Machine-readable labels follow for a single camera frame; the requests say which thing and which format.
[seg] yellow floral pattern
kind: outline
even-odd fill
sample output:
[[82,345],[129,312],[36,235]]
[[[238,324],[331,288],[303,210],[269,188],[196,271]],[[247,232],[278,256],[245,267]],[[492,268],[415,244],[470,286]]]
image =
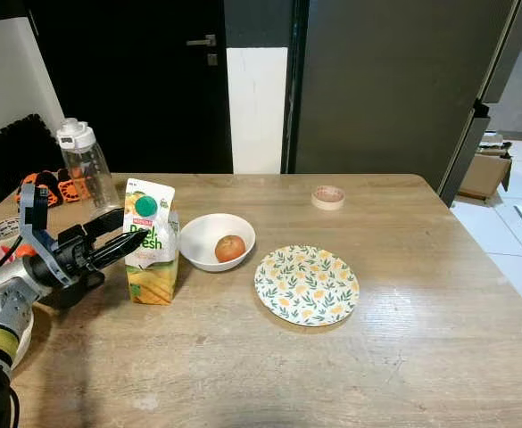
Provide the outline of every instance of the yellow floral pattern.
[[309,326],[344,319],[360,296],[356,275],[342,259],[308,245],[290,245],[265,256],[254,288],[272,313]]

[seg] duct tape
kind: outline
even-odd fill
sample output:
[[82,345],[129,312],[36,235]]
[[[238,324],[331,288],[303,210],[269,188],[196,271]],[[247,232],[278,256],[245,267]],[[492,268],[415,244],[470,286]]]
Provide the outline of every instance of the duct tape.
[[319,185],[312,193],[312,205],[321,210],[340,210],[344,206],[344,191],[333,185]]
[[0,221],[0,246],[11,247],[19,236],[19,218],[11,217]]

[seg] door handle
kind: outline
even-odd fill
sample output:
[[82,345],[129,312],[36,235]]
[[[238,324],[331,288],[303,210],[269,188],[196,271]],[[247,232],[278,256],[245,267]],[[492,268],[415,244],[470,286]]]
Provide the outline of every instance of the door handle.
[[217,38],[214,34],[206,34],[203,40],[187,40],[187,46],[216,46]]

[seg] refrigerator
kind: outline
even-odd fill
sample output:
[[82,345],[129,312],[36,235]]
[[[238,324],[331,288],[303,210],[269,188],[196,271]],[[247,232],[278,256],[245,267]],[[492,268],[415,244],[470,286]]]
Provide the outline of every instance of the refrigerator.
[[418,174],[450,205],[522,47],[522,0],[305,5],[283,172]]

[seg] water bottle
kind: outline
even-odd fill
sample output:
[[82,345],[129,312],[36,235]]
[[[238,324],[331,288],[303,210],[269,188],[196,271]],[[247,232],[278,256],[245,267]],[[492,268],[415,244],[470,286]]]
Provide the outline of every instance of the water bottle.
[[119,208],[120,199],[92,128],[67,118],[56,131],[56,139],[80,200],[91,203],[92,218]]

